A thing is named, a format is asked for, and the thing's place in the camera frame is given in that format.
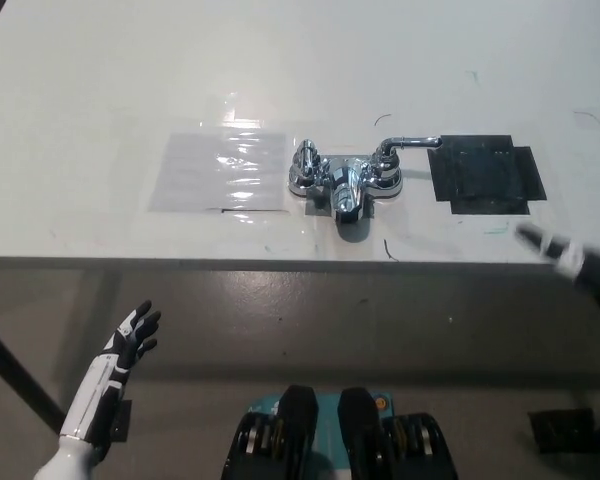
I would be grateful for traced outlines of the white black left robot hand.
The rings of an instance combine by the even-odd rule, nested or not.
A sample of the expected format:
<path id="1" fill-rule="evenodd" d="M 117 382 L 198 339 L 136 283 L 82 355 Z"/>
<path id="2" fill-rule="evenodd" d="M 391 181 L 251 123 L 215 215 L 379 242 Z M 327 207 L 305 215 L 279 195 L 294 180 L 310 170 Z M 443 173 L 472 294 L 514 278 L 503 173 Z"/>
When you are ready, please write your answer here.
<path id="1" fill-rule="evenodd" d="M 161 312 L 147 300 L 114 330 L 89 365 L 60 430 L 62 437 L 94 447 L 109 442 L 131 370 L 157 345 L 160 318 Z"/>

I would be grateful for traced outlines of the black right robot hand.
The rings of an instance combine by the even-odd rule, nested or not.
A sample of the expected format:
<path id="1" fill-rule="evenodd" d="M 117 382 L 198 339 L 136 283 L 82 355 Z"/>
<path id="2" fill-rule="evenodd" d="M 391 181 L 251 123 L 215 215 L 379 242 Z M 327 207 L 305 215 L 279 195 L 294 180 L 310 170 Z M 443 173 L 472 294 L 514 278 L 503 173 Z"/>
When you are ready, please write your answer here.
<path id="1" fill-rule="evenodd" d="M 585 263 L 582 245 L 556 237 L 531 223 L 519 224 L 516 236 L 539 257 L 551 263 L 559 275 L 572 281 L 580 275 Z"/>

